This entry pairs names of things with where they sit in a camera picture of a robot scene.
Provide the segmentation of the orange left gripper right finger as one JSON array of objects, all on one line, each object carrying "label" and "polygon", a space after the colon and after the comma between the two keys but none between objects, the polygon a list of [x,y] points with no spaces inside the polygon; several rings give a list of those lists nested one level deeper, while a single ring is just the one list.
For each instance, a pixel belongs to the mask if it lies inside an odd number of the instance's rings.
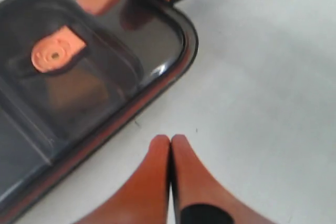
[{"label": "orange left gripper right finger", "polygon": [[207,170],[186,136],[171,139],[176,223],[273,223],[238,200]]}]

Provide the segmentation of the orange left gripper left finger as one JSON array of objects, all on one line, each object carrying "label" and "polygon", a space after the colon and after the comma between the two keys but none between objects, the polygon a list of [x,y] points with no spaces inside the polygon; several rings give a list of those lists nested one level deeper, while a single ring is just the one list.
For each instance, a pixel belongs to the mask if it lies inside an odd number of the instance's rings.
[{"label": "orange left gripper left finger", "polygon": [[77,223],[166,223],[170,139],[157,135],[143,161],[107,201]]}]

